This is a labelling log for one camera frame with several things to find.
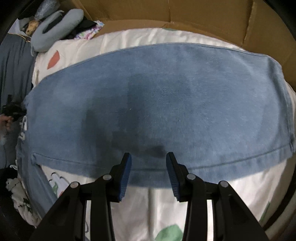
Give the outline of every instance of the bed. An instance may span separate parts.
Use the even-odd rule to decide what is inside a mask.
[[[169,31],[163,29],[142,29],[142,30],[128,30],[125,32],[105,34],[97,39],[94,39],[93,42],[89,44],[84,44],[84,41],[77,41],[77,46],[73,47],[69,44],[68,41],[60,42],[60,45],[52,47],[49,52],[46,54],[40,54],[37,57],[35,69],[33,72],[32,83],[36,86],[44,77],[49,74],[52,74],[62,68],[65,68],[69,65],[75,64],[79,61],[83,61],[87,58],[96,56],[97,54],[103,54],[110,51],[115,51],[117,49],[133,47],[137,45],[145,44],[154,44],[160,42],[198,42],[202,44],[211,44],[216,46],[225,46],[228,48],[239,49],[239,47],[217,40],[210,37],[192,34],[184,31]],[[94,47],[92,43],[97,46],[100,45],[100,48],[96,48],[98,52],[93,51]],[[60,55],[63,56],[63,51],[65,53],[70,53],[71,49],[81,47],[81,51],[86,53],[85,55],[81,54],[79,58],[75,56],[71,58],[64,59],[61,58],[59,64],[56,64],[54,67],[47,69],[48,61],[56,53],[60,52]],[[295,100],[295,93],[290,86],[287,85],[291,99]],[[275,210],[279,207],[281,201],[286,195],[287,189],[290,185],[293,173],[295,168],[295,158],[288,160],[283,160],[282,163],[276,165],[266,171],[240,178],[234,180],[231,185],[235,188],[238,194],[242,197],[245,203],[249,206],[255,217],[258,219],[260,224],[264,225],[267,223],[268,219],[272,216]],[[60,179],[63,180],[65,186],[66,183],[72,181],[79,181],[82,183],[87,183],[93,181],[87,177],[72,175],[70,173],[65,173],[59,170],[51,169],[46,166],[42,166],[42,170],[49,182],[49,185],[52,187],[55,184],[59,184]],[[56,195],[59,195],[62,192],[63,188],[60,188],[59,191],[56,191]],[[255,199],[250,198],[250,193],[256,193]],[[134,195],[142,197],[143,206],[128,206],[129,203],[133,202]],[[178,204],[175,202],[172,192],[165,189],[148,189],[148,188],[128,188],[126,198],[124,199],[123,205],[114,205],[113,206],[113,215],[117,216],[117,220],[120,220],[117,224],[115,223],[115,235],[117,240],[148,240],[149,238],[157,238],[157,235],[165,228],[173,226],[174,229],[177,229],[174,225],[177,224],[179,229],[182,232],[185,219],[185,205]],[[294,210],[293,201],[290,202],[288,207],[290,210]],[[175,213],[179,215],[173,217],[165,217],[167,210],[175,210]],[[137,219],[126,219],[129,213],[137,210],[138,215]],[[147,212],[151,214],[149,224],[147,224]],[[285,226],[286,220],[279,220],[274,223],[266,232],[270,238],[273,238],[276,233]],[[133,227],[128,236],[126,229],[130,226],[131,223],[143,223],[143,226]],[[209,239],[211,240],[211,223],[209,223]]]

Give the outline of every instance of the white cloth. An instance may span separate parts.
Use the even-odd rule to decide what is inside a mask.
[[[38,226],[41,219],[31,208],[30,201],[18,178],[8,179],[6,189],[12,192],[14,208],[20,213],[22,218],[30,225]]]
[[[32,83],[36,86],[44,77],[66,68],[72,64],[88,58],[115,51],[118,49],[151,45],[168,42],[186,42],[214,45],[233,49],[241,49],[227,42],[185,31],[169,31],[161,28],[132,29],[114,32],[99,36],[92,40],[65,40],[56,42],[46,53],[37,56]],[[58,51],[60,60],[52,68],[47,69],[48,63]],[[285,169],[286,160],[277,166],[256,173],[251,176],[233,180],[231,186],[240,195],[242,200],[250,208],[257,220],[264,223],[267,217],[270,203],[283,199],[288,188],[292,173]],[[94,179],[72,175],[48,167],[42,167],[52,187],[52,173],[55,172],[67,182],[78,181],[81,184],[89,183]],[[282,193],[274,196],[275,191],[281,189]],[[148,189],[128,187],[126,196],[119,204],[112,203],[112,216],[117,241],[154,240],[158,233],[171,225],[177,224],[184,229],[186,203],[178,203],[170,189]],[[208,202],[208,215],[212,216],[211,204]],[[89,222],[90,209],[88,204],[87,218]],[[213,239],[213,220],[208,222],[208,240]]]

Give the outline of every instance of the cardboard box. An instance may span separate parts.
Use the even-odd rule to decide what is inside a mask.
[[[102,35],[131,28],[164,27],[215,37],[273,57],[296,90],[296,41],[263,0],[60,0],[101,20]]]

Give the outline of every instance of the clear plastic wrap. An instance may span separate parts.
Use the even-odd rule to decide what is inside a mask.
[[[44,0],[35,14],[35,20],[39,21],[58,10],[60,4],[57,0]]]

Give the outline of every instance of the brown plush toy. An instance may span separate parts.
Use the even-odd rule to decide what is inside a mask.
[[[36,20],[31,20],[28,23],[28,27],[26,29],[26,35],[28,35],[29,37],[31,37],[33,35],[33,33],[35,32],[35,30],[38,28],[40,22],[36,21]]]

